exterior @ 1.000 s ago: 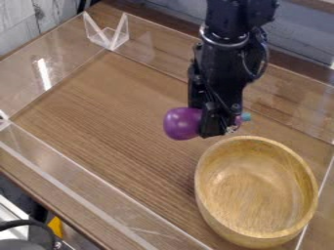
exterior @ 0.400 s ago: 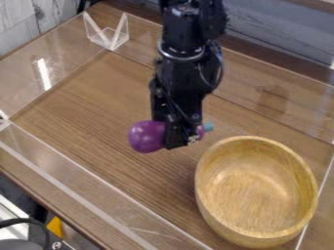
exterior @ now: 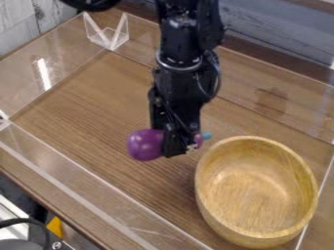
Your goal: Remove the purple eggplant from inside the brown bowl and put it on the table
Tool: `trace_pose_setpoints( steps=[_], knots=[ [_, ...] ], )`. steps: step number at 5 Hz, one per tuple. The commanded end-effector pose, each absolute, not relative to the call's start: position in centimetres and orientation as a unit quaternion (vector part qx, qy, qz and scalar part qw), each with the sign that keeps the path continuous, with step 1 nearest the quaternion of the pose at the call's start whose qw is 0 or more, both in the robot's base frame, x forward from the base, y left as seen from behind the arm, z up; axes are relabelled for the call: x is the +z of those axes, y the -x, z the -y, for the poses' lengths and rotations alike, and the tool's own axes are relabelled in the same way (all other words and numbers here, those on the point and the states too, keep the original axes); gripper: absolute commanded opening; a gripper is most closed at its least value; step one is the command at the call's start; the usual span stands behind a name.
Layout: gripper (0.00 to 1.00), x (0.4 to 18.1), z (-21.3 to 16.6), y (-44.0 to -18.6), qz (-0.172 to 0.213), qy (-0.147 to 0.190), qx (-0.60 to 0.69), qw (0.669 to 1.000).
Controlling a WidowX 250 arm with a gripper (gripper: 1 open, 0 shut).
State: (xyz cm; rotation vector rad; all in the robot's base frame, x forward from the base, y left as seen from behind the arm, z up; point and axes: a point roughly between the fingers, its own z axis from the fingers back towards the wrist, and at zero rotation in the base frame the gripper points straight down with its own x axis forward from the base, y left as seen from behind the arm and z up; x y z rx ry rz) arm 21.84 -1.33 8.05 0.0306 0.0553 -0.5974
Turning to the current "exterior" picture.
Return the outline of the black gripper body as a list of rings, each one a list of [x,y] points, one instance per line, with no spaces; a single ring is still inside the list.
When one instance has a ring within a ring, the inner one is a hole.
[[[189,71],[176,71],[160,65],[153,70],[153,76],[153,87],[165,101],[172,123],[190,134],[200,134],[201,109],[214,99],[221,88],[218,57],[205,55],[200,68]]]

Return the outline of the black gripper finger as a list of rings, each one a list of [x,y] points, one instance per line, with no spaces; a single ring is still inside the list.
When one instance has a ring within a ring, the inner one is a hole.
[[[168,123],[164,129],[164,156],[170,158],[198,149],[198,139],[174,123]]]
[[[156,130],[165,130],[172,123],[170,113],[168,111],[165,101],[156,87],[149,90],[149,112],[150,126]]]

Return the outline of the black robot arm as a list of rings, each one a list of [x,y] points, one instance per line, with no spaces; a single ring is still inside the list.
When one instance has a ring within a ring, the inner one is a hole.
[[[214,49],[225,37],[218,0],[154,0],[161,43],[148,92],[150,127],[132,133],[140,161],[176,157],[202,147],[201,110],[217,97],[222,73]]]

